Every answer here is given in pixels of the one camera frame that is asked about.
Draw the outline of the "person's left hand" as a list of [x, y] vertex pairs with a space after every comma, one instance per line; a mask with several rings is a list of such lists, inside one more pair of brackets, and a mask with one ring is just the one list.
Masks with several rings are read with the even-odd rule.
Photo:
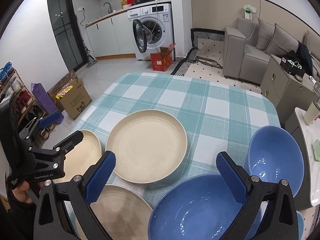
[[33, 203], [33, 200], [28, 195], [29, 189], [30, 189], [29, 183], [26, 181], [23, 181], [20, 183], [20, 185], [18, 185], [18, 187], [12, 190], [12, 193], [19, 202], [31, 204]]

